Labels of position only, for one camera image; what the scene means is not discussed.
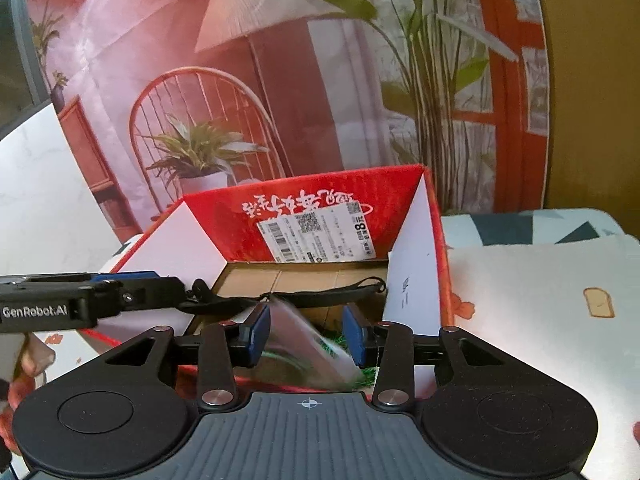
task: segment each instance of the backdrop poster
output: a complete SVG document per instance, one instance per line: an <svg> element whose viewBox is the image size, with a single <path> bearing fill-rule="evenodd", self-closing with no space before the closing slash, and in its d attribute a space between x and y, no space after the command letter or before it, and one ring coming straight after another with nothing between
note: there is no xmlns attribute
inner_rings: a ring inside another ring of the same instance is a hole
<svg viewBox="0 0 640 480"><path fill-rule="evenodd" d="M29 0L68 143L121 240L185 192L421 162L444 214L538 208L538 0Z"/></svg>

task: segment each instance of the plant pot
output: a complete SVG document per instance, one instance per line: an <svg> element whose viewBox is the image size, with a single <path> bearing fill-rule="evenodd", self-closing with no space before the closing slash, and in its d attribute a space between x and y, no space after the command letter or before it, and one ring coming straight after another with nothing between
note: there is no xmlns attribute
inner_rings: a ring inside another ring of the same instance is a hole
<svg viewBox="0 0 640 480"><path fill-rule="evenodd" d="M51 90L51 102L53 103L53 109L59 114L62 111L62 108L65 107L65 96L62 93L62 86L59 84L55 85Z"/></svg>
<svg viewBox="0 0 640 480"><path fill-rule="evenodd" d="M182 188L183 194L199 193L201 191L208 191L209 189L228 187L228 185L228 175L223 171L211 173L206 176L180 179L180 187Z"/></svg>

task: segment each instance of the brown wall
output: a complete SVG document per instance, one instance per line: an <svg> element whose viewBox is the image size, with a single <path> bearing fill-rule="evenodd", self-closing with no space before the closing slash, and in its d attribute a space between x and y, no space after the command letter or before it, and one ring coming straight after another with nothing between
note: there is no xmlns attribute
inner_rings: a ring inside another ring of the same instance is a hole
<svg viewBox="0 0 640 480"><path fill-rule="evenodd" d="M640 236L640 0L542 0L552 73L545 206Z"/></svg>

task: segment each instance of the black circular joint cover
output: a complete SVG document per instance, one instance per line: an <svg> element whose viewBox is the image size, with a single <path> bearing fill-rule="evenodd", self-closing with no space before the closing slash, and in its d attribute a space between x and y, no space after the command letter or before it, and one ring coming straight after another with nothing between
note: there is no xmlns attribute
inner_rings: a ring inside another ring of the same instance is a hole
<svg viewBox="0 0 640 480"><path fill-rule="evenodd" d="M47 386L20 404L14 435L31 468L62 478L141 470L172 452L188 431L187 406L165 384L118 384L99 391Z"/></svg>
<svg viewBox="0 0 640 480"><path fill-rule="evenodd" d="M598 423L587 400L565 386L450 383L424 403L422 428L437 449L464 468L529 479L582 466Z"/></svg>

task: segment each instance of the crosshair mark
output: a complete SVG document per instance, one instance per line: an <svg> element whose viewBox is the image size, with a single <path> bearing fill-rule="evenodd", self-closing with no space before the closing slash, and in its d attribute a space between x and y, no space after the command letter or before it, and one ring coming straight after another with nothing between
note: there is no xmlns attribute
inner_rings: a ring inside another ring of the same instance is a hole
<svg viewBox="0 0 640 480"><path fill-rule="evenodd" d="M308 399L305 399L302 402L299 402L299 404L302 404L302 406L304 406L306 409L311 410L315 408L318 404L322 404L322 402L318 402L317 400L309 397Z"/></svg>

